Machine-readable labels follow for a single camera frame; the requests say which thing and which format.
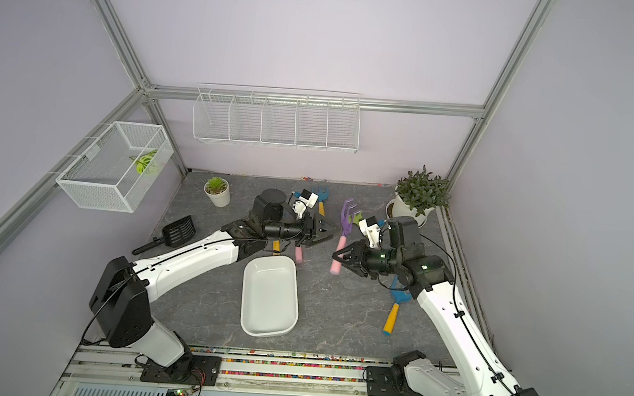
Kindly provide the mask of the purple rake pink handle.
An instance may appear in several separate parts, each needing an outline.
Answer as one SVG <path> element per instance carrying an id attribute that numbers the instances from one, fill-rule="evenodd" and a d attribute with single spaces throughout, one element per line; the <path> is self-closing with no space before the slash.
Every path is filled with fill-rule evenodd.
<path id="1" fill-rule="evenodd" d="M 302 264 L 304 262 L 303 248 L 300 246 L 295 247 L 295 261 L 297 264 Z"/>
<path id="2" fill-rule="evenodd" d="M 339 242 L 337 244 L 336 251 L 339 251 L 346 246 L 347 237 L 351 234 L 352 227 L 353 227 L 353 224 L 352 224 L 353 210 L 356 207 L 357 207 L 357 204 L 353 199 L 346 200 L 344 202 L 344 205 L 342 206 L 341 220 L 340 220 L 342 230 L 341 230 L 341 235 L 339 238 Z M 336 261 L 336 259 L 334 259 L 330 267 L 330 273 L 333 275 L 338 275 L 340 274 L 340 269 L 341 269 L 341 262 Z"/>

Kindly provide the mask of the white storage tray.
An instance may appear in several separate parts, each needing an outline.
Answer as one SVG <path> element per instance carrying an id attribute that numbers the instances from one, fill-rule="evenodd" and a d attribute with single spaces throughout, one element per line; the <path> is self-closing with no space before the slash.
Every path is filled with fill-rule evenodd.
<path id="1" fill-rule="evenodd" d="M 296 264 L 287 256 L 255 258 L 244 268 L 243 331 L 255 338 L 283 336 L 300 318 Z"/>

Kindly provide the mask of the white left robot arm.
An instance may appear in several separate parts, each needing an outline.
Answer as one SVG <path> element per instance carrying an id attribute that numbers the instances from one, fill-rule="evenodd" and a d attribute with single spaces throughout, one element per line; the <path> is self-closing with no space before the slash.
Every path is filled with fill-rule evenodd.
<path id="1" fill-rule="evenodd" d="M 134 262 L 112 259 L 90 300 L 93 321 L 109 347 L 130 348 L 164 370 L 188 372 L 191 350 L 151 314 L 155 300 L 208 271 L 254 256 L 275 240 L 309 247 L 332 239 L 338 229 L 319 213 L 317 194 L 304 191 L 289 202 L 284 192 L 267 189 L 246 217 L 193 244 Z"/>

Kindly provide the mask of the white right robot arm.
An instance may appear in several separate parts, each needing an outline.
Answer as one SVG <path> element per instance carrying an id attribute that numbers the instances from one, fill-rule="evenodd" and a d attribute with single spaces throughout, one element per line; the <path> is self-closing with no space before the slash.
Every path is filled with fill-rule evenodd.
<path id="1" fill-rule="evenodd" d="M 339 248 L 332 258 L 361 277 L 398 278 L 433 322 L 460 375 L 449 377 L 412 351 L 400 355 L 392 368 L 402 385 L 422 396 L 539 396 L 533 388 L 523 389 L 499 361 L 468 313 L 454 273 L 442 257 L 425 249 L 415 220 L 397 217 L 388 226 L 388 248 L 362 239 Z"/>

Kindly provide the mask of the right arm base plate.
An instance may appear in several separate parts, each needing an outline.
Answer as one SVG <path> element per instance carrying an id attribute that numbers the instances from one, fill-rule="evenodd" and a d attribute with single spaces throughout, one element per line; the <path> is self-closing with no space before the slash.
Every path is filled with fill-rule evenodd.
<path id="1" fill-rule="evenodd" d="M 423 396 L 409 388 L 398 366 L 368 366 L 363 370 L 362 379 L 368 396 Z"/>

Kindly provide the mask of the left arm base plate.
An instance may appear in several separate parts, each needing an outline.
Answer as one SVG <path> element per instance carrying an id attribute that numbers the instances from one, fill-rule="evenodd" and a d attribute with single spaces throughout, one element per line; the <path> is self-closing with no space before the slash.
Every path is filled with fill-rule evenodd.
<path id="1" fill-rule="evenodd" d="M 210 354 L 184 355 L 175 364 L 164 367 L 149 359 L 140 381 L 153 384 L 214 386 L 221 372 L 222 358 Z"/>

